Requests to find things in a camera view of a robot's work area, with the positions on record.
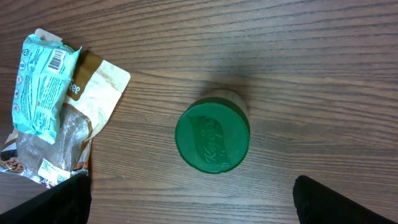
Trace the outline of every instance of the barcode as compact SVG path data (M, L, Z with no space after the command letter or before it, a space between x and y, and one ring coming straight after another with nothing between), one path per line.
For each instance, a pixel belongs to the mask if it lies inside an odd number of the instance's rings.
M62 176L62 175L60 175L60 174L58 174L58 177L57 177L57 183L58 184L61 184L62 182L64 182L64 181L66 181L66 177L64 177L64 176Z
M62 68L63 57L65 56L65 54L66 52L63 50L54 49L48 69L52 70L55 73L59 73L60 69Z

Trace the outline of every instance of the embossed logo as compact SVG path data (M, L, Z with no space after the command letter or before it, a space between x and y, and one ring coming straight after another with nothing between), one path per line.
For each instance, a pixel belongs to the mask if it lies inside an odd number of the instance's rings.
M231 164L226 154L220 123L207 116L189 117L189 121L194 127L193 136L201 159L211 165Z

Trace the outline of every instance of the blue package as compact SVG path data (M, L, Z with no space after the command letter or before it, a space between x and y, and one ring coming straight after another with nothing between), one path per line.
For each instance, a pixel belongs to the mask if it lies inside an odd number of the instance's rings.
M26 38L12 102L12 123L18 131L54 144L59 112L80 50L40 40L35 34Z

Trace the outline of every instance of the black object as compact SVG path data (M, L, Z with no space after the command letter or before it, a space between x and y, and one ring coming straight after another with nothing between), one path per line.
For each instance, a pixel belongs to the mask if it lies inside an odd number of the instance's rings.
M293 198L300 224L396 224L304 175Z
M91 179L77 174L0 215L1 224L84 224L91 205Z

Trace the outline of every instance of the round green cap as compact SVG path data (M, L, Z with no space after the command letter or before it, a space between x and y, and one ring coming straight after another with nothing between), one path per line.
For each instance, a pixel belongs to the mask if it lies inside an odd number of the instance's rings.
M248 152L249 121L232 101L204 98L179 119L175 142L182 158L194 168L211 174L227 172Z

